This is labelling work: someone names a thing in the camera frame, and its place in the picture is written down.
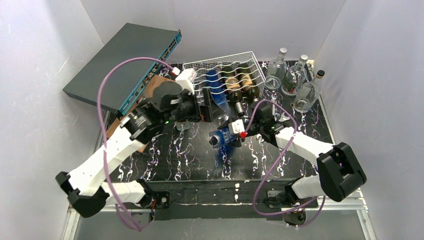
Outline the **clear bottle blue label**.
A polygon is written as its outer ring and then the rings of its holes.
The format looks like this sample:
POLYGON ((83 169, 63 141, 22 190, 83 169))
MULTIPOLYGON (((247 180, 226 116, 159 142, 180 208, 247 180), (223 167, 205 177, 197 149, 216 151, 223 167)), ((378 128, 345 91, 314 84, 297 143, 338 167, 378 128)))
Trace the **clear bottle blue label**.
POLYGON ((321 93, 318 81, 324 76, 325 71, 320 69, 312 81, 306 82, 301 86, 293 102, 293 108, 295 111, 299 113, 306 113, 312 108, 321 93))

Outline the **clear bottle green label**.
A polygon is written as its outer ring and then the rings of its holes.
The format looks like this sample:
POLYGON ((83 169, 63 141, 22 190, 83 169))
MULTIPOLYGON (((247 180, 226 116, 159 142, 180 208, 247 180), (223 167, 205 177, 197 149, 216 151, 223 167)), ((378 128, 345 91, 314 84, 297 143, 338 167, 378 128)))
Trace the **clear bottle green label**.
POLYGON ((264 86, 269 90, 277 90, 282 86, 286 74, 285 56, 287 51, 285 47, 280 48, 276 59, 271 60, 268 64, 264 86))

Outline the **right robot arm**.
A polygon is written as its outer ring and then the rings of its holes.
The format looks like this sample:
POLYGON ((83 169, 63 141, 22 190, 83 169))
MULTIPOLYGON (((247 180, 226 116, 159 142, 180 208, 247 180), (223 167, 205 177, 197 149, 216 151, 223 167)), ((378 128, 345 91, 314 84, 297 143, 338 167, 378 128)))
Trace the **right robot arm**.
POLYGON ((269 197, 268 201, 293 206, 307 198, 329 197, 341 202, 367 182, 353 149, 344 142, 332 144, 309 137, 297 130, 292 116, 291 123, 275 120, 273 107, 278 104, 270 100, 260 100, 250 105, 252 114, 241 138, 260 135, 261 138, 286 152, 309 161, 317 168, 317 175, 298 177, 284 187, 280 196, 269 197))

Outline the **dark wine bottle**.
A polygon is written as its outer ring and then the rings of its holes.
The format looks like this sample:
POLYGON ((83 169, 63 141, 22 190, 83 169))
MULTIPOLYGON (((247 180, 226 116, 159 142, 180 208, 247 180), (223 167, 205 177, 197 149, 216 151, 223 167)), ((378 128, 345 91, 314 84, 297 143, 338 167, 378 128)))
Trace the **dark wine bottle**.
POLYGON ((240 80, 241 90, 248 98, 250 103, 255 103, 260 100, 260 91, 257 84, 253 80, 250 67, 247 63, 242 63, 237 66, 237 77, 240 80))
POLYGON ((242 91, 239 84, 239 80, 236 77, 234 69, 231 66, 225 66, 222 68, 221 76, 224 79, 225 86, 228 92, 228 97, 230 102, 234 105, 236 110, 236 115, 242 117, 245 115, 243 106, 242 106, 242 91))

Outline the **amber labelled bottle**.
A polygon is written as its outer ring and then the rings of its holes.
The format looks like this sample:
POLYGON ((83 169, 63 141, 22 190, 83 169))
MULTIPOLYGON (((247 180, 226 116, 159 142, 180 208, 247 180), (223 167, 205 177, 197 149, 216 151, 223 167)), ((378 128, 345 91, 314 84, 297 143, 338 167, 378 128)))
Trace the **amber labelled bottle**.
POLYGON ((186 131, 190 128, 191 124, 188 121, 178 121, 175 124, 175 127, 178 131, 186 131))

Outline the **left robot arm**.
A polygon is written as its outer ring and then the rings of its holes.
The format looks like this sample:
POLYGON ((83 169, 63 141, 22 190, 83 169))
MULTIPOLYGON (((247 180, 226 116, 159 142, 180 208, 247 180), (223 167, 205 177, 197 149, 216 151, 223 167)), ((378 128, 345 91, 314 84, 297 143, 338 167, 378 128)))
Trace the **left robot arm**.
POLYGON ((84 218, 99 213, 105 206, 133 203, 148 208, 165 196, 144 180, 113 183, 110 174, 134 152, 175 122, 211 123, 223 115, 209 90, 203 96, 167 80, 153 89, 125 116, 104 145, 83 164, 70 172, 60 172, 56 181, 67 194, 70 205, 84 218))

